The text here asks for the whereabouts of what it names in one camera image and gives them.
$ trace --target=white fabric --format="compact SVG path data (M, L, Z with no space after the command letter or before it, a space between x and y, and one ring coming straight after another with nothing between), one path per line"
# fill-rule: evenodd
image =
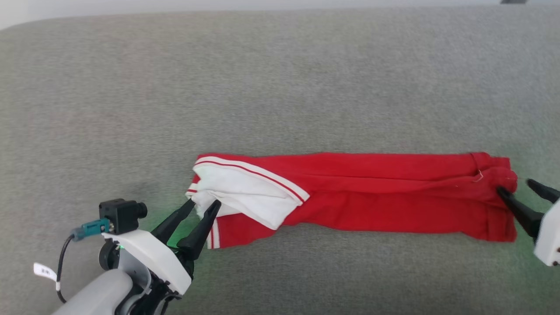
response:
M218 199L222 203L218 216L242 213L276 230L286 216L302 204L301 199L283 185L289 186L298 195L303 194L305 199L309 197L294 183L257 166L244 163L242 167L237 167L234 164L241 162L224 159L219 159L219 163L229 166L200 159L193 168L200 181L195 186L191 185L186 195L192 196L201 218L212 202ZM255 168L260 169L259 173L253 170Z

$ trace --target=white cable label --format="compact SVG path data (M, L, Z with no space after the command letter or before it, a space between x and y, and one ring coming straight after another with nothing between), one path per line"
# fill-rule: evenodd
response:
M57 274L51 268L41 265L38 262L33 264L33 273L41 277L49 278L55 282L57 280Z

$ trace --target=cable connector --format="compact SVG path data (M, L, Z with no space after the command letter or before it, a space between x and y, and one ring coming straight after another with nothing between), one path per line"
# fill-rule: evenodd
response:
M101 233L110 232L113 230L113 224L107 218L95 220L88 222L86 224L82 224L79 228L75 228L72 230L72 235L74 238L72 239L74 242L80 241L85 239L86 237L90 237L92 235L99 235Z

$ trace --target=white background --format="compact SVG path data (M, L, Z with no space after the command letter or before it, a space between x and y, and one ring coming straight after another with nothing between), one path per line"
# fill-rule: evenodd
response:
M294 10L389 6L464 6L500 0L0 0L0 29L45 18L208 10ZM560 0L529 0L529 4Z

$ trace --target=black cable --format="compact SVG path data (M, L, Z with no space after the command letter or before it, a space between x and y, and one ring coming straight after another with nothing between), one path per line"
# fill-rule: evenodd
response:
M74 238L74 234L70 235L62 245L62 251L60 252L60 257L58 258L58 269L57 269L57 295L62 303L66 303L66 300L62 297L62 292L60 292L60 276L62 276L62 261L64 260L64 253L66 253L66 248L70 241Z

